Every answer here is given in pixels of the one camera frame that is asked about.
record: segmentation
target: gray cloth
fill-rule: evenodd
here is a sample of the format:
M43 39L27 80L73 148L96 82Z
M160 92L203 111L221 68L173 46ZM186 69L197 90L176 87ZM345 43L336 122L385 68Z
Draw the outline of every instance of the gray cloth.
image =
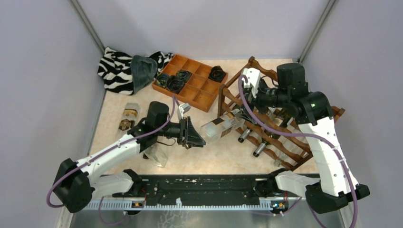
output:
M143 56L133 56L130 64L133 76L133 94L149 85L157 73L157 62Z

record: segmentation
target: white wall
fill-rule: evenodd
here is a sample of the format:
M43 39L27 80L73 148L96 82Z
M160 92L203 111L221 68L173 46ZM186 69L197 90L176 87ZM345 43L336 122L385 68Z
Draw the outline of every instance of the white wall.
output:
M336 131L351 171L371 195L364 228L402 227L403 2L339 1L308 55L307 81L346 112Z
M54 227L45 196L60 163L87 152L101 53L67 0L1 1L0 31L0 227Z
M80 0L102 42L128 54L300 57L327 0Z

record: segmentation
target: robotic arm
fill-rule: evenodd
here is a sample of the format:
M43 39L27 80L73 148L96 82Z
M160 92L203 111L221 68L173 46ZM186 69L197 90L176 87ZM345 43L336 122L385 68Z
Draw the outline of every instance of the robotic arm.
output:
M277 73L278 85L269 88L260 78L259 70L243 70L243 92L246 94L250 110L256 107L259 112L267 113L269 107L285 108L303 133L300 136L320 136L334 148L318 138L307 137L320 179L280 169L272 173L273 190L290 191L306 198L311 208L319 214L347 206L353 201L352 191L355 191L358 200L368 196L369 188L358 184L346 163L348 173L345 173L340 163L341 160L345 162L345 157L336 136L333 111L326 96L321 92L308 91L304 67L298 63L280 65L277 67ZM243 109L247 119L255 119L252 117L253 113L245 111L245 106ZM334 150L339 152L341 160ZM351 178L354 189L350 189L347 175Z
M133 170L124 170L117 175L103 176L103 174L127 158L154 145L158 136L176 138L177 143L186 149L203 147L206 142L194 129L190 117L183 116L189 109L189 104L180 105L177 110L178 123L168 121L159 131L139 137L160 128L169 117L169 107L166 104L151 102L147 116L118 141L77 162L71 159L63 161L54 185L57 182L60 183L56 185L53 192L71 213L83 209L92 198L97 199L116 193L123 196L139 196L142 181Z

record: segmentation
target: gray floor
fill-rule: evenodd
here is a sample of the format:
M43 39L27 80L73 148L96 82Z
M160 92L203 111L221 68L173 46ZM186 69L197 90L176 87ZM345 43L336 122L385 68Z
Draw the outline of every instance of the gray floor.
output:
M107 222L118 221L121 211L103 211ZM320 215L328 228L344 227L339 211ZM103 224L96 210L83 210L73 216L70 228L110 228ZM143 211L121 225L124 228L316 228L320 227L305 201L284 217L256 215L249 211Z

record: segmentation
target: table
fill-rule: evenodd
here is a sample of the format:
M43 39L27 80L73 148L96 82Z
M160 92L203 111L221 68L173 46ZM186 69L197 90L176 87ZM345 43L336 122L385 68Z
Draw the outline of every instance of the table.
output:
M257 59L265 69L276 70L280 64L292 62L291 59ZM232 60L199 60L200 62L216 66L220 65L224 71L229 73L230 80L247 62L247 59ZM236 83L229 88L233 94L237 94ZM122 117L122 112L126 103L138 103L141 107L139 119L147 114L148 105L151 101L160 101L172 107L172 99L152 89L151 85L139 91L133 96L121 95L107 92L96 128L93 144L90 154L94 154L103 148L114 143L117 127ZM196 130L217 118L218 98L208 113L196 108L192 108L185 115L192 119ZM172 122L178 122L176 113ZM237 141L239 134L231 132L220 141L204 148L185 148L175 144L166 147L168 162L164 168L154 165L152 160L143 159L139 154L120 163L119 165L107 171L107 174L119 173L124 169L132 169L138 174L253 174L270 173L279 167L273 164L273 160L266 154L258 158L252 155L256 148L249 141L239 143ZM169 143L172 140L162 139L160 141ZM297 173L318 173L314 159L309 160L304 165L295 170Z

